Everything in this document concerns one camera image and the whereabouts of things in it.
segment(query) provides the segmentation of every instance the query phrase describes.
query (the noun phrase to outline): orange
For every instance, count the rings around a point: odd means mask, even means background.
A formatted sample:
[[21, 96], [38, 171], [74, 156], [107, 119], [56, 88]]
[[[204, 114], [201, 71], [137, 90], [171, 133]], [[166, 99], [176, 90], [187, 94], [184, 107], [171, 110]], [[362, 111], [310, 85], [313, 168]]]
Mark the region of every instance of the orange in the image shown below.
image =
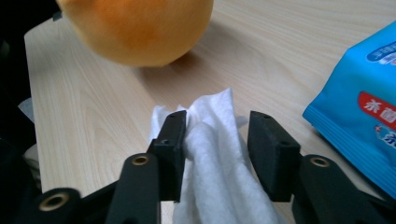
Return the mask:
[[163, 66], [205, 32], [214, 0], [57, 0], [79, 38], [109, 60]]

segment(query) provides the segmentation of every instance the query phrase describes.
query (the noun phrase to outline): red label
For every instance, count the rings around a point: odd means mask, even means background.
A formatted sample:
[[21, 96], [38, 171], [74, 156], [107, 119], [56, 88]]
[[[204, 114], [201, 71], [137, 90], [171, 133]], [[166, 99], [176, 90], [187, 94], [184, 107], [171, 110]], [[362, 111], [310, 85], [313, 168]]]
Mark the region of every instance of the red label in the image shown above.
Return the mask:
[[396, 130], [396, 106], [379, 99], [365, 91], [359, 95], [359, 106], [365, 113], [380, 120], [393, 130]]

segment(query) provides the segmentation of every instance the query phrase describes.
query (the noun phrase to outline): wood grain surface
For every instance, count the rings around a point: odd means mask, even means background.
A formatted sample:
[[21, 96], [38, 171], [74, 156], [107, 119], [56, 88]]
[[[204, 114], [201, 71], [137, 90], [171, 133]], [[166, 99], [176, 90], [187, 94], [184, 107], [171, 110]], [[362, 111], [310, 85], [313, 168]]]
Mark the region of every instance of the wood grain surface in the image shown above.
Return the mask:
[[[303, 154], [336, 161], [373, 193], [302, 114], [344, 52], [395, 20], [394, 0], [216, 0], [196, 46], [159, 68], [110, 62], [81, 44], [67, 18], [46, 21], [25, 37], [43, 190], [86, 196], [110, 184], [128, 156], [147, 150], [155, 105], [188, 107], [232, 88], [237, 116], [273, 116]], [[276, 206], [292, 223], [290, 204]]]

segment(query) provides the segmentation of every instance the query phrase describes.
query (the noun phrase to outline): blue package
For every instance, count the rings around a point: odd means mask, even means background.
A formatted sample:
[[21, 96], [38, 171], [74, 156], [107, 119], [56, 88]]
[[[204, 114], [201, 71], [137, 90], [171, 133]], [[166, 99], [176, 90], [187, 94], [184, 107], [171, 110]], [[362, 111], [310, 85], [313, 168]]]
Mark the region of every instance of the blue package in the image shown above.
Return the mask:
[[346, 51], [303, 116], [396, 199], [396, 21]]

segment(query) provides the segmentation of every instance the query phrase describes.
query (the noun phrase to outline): white tissue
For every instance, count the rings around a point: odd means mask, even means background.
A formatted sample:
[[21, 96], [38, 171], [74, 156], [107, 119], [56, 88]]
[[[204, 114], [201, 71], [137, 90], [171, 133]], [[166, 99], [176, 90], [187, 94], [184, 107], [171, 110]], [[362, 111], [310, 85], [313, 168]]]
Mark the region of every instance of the white tissue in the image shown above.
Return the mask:
[[[150, 139], [170, 113], [164, 106], [154, 108]], [[285, 223], [250, 172], [247, 146], [238, 132], [246, 123], [234, 116], [231, 89], [202, 96], [187, 109], [187, 159], [174, 223]]]

